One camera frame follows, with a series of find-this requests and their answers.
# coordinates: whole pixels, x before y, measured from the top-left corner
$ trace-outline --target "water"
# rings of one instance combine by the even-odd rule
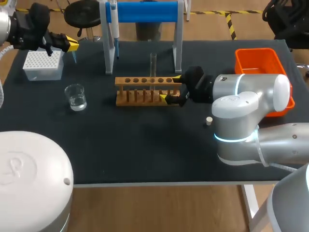
[[[77,94],[70,97],[70,106],[74,111],[81,111],[87,107],[87,102],[84,94]]]

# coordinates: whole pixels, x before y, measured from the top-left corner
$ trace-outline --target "pipette tip box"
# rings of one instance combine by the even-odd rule
[[[53,51],[50,57],[46,51],[29,51],[23,70],[30,81],[60,80],[63,71],[61,51]]]

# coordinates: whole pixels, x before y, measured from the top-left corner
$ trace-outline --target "white table leg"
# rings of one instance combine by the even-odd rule
[[[188,0],[187,4],[188,4],[188,7],[186,9],[186,11],[187,11],[187,21],[189,21],[190,20],[190,12],[191,12],[191,0]]]
[[[262,229],[269,223],[267,214],[267,199],[264,201],[261,208],[257,211],[255,216],[249,222],[250,232],[261,232]]]
[[[242,185],[241,189],[246,204],[248,219],[249,221],[251,221],[256,212],[259,210],[259,205],[257,204],[254,187],[253,185]]]

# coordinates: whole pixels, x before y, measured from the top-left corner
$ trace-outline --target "small cork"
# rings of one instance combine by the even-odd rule
[[[207,125],[207,126],[210,126],[211,123],[212,123],[212,117],[207,117],[207,118],[206,118],[206,125]]]

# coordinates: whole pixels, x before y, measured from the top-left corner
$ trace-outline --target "yellow black hazard tape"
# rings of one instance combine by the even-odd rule
[[[29,9],[22,9],[17,8],[17,11],[23,11],[27,12]],[[59,9],[49,9],[51,12],[60,12]],[[219,14],[219,15],[225,15],[225,14],[261,14],[263,11],[193,11],[190,12],[191,15],[213,15],[213,14]]]
[[[225,14],[261,14],[263,11],[192,11],[191,15],[225,15]]]
[[[237,40],[235,29],[234,29],[233,24],[232,24],[231,14],[225,13],[225,18],[226,18],[226,22],[227,22],[228,29],[230,31],[230,35],[232,37],[232,40]]]

